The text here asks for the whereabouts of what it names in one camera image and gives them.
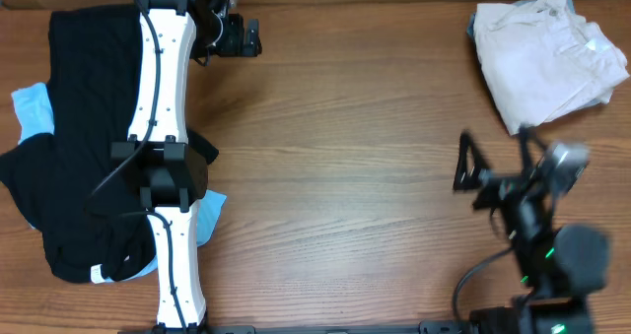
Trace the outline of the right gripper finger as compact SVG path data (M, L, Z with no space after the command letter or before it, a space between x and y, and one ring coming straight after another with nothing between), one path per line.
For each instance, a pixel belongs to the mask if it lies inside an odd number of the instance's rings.
M532 126L522 125L519 129L518 138L523 166L522 176L530 181L540 181L540 170L533 162L529 144L534 143L542 152L547 150L547 144L536 135Z
M458 160L453 191L469 191L482 187L490 165L477 148L472 135L464 130L458 144Z

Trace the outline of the beige khaki shorts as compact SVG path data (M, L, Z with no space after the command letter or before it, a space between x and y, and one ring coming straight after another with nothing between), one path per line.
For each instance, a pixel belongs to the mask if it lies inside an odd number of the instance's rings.
M479 3L475 14L478 61L511 135L576 111L630 77L623 52L566 0Z

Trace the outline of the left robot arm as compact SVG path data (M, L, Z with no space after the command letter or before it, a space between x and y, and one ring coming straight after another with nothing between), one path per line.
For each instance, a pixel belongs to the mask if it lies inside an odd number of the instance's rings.
M142 60L135 112L111 158L140 201L152 230L159 276L155 333L208 333L196 227L207 190L206 159L190 145L188 67L211 57L255 57L259 23L233 13L238 0L134 0Z

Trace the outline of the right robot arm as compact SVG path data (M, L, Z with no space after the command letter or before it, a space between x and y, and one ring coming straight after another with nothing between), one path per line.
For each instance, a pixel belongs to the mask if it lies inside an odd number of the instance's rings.
M474 210L499 214L509 245L458 280L452 294L454 326L459 333L591 333L587 298L605 287L608 236L589 225L553 226L558 201L589 164L589 149L582 143L547 144L525 126L518 139L522 169L501 174L468 131L460 134L453 189L476 192ZM462 318L458 297L463 287L508 254L514 254L528 294L512 298L508 307L478 309Z

